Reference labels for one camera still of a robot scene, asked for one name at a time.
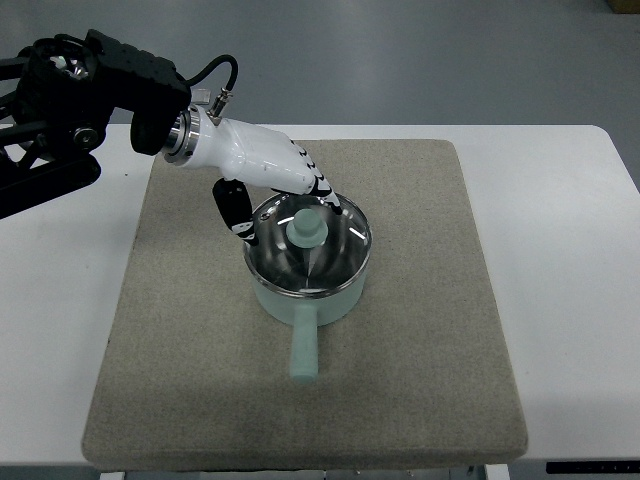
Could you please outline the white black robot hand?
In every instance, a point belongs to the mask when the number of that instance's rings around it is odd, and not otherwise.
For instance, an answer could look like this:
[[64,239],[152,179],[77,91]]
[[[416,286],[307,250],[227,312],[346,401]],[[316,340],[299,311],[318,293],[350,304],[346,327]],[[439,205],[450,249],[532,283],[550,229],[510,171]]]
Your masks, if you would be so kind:
[[214,200],[227,228],[248,245],[259,243],[248,185],[316,197],[342,213],[316,163],[282,132],[232,119],[216,121],[203,107],[191,106],[174,123],[162,153],[175,166],[218,168],[222,178],[212,189]]

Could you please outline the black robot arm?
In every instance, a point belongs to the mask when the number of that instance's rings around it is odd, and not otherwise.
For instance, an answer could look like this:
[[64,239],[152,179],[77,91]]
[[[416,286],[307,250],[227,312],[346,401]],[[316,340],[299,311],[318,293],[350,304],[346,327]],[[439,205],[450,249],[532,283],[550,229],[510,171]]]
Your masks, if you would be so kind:
[[93,184],[115,109],[133,115],[134,151],[155,155],[191,102],[173,62],[94,29],[37,40],[2,60],[1,78],[17,83],[1,97],[4,218]]

